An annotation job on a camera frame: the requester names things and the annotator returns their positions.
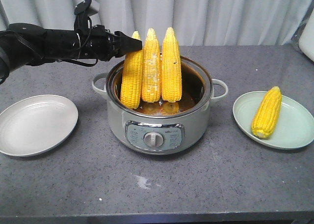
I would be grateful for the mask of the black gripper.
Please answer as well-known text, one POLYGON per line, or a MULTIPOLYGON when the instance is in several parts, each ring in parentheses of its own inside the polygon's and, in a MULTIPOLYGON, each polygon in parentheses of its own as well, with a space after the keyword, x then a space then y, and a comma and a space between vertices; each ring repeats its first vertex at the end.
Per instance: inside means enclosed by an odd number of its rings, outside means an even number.
POLYGON ((111 33, 102 25, 88 28, 80 33, 79 59, 97 59, 109 61, 113 57, 142 50, 142 41, 133 39, 121 31, 111 33))

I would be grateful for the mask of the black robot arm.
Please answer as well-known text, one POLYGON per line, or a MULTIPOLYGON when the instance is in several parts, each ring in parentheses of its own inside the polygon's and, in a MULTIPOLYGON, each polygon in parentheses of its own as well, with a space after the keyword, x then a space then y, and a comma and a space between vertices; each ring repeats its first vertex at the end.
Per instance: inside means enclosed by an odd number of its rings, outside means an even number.
POLYGON ((83 33, 14 23, 0 33, 0 82, 24 65, 65 61, 89 66, 82 60, 109 61, 141 49, 142 41, 120 31, 110 33, 104 26, 93 26, 83 33))

